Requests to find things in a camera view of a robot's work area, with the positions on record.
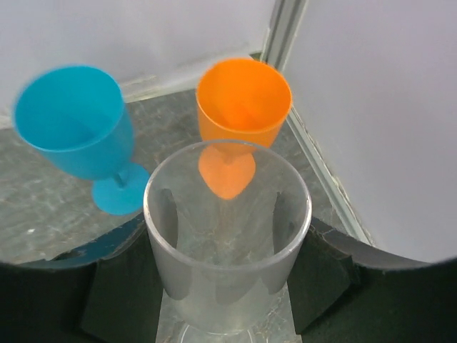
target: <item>blue glass base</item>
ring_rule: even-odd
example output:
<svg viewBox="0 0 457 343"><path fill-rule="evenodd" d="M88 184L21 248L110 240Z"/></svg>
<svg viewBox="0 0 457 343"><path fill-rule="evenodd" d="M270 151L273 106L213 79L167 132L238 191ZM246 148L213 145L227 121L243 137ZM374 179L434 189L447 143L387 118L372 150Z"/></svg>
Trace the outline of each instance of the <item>blue glass base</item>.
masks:
<svg viewBox="0 0 457 343"><path fill-rule="evenodd" d="M123 216L142 208L149 173L139 164L130 163L118 176L117 180L113 177L95 181L92 197L100 210L114 216Z"/></svg>

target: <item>orange wine glass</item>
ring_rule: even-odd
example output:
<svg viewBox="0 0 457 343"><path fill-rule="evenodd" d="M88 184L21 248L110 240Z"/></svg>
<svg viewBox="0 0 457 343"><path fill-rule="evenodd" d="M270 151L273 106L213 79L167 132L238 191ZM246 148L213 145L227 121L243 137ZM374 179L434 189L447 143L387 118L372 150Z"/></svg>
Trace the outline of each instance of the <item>orange wine glass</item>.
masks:
<svg viewBox="0 0 457 343"><path fill-rule="evenodd" d="M212 66L201 78L196 98L204 141L237 139L267 148L292 105L284 77L253 59L227 59ZM248 186L256 172L252 149L225 143L202 151L199 171L214 194L229 200Z"/></svg>

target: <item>blue wine glass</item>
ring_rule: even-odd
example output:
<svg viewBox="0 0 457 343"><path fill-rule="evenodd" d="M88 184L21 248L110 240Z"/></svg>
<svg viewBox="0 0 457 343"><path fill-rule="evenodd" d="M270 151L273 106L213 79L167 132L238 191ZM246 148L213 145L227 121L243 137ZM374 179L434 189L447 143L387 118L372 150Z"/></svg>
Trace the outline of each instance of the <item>blue wine glass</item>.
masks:
<svg viewBox="0 0 457 343"><path fill-rule="evenodd" d="M125 215L140 209L149 173L132 163L134 128L116 81L92 66L42 74L19 95L13 123L19 136L57 168L93 180L99 209Z"/></svg>

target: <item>glass base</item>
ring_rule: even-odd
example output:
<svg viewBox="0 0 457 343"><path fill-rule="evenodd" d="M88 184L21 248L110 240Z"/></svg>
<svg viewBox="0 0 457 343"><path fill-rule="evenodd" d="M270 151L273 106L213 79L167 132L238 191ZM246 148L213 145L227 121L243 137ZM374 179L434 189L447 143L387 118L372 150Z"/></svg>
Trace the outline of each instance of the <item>glass base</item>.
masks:
<svg viewBox="0 0 457 343"><path fill-rule="evenodd" d="M123 216L142 208L149 173L139 164L130 163L118 176L124 183L122 187L115 178L95 181L92 197L100 210L114 216Z"/></svg>
<svg viewBox="0 0 457 343"><path fill-rule="evenodd" d="M209 334L190 325L184 326L178 338L179 343L255 343L251 330L237 334Z"/></svg>
<svg viewBox="0 0 457 343"><path fill-rule="evenodd" d="M201 152L199 172L215 195L231 200L254 178L256 162L252 154L225 154L210 145Z"/></svg>

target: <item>clear plastic cup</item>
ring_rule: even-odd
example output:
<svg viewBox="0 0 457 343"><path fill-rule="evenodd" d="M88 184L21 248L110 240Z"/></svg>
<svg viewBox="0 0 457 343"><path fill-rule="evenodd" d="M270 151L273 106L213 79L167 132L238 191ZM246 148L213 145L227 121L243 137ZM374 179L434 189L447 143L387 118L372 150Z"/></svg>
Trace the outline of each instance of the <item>clear plastic cup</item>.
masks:
<svg viewBox="0 0 457 343"><path fill-rule="evenodd" d="M202 152L214 145L224 150L224 144L250 147L256 162L253 179L230 200L211 191L199 172ZM229 187L221 167L209 172ZM197 143L157 167L144 214L164 288L190 326L180 342L253 342L249 328L286 283L311 221L299 173L251 143Z"/></svg>

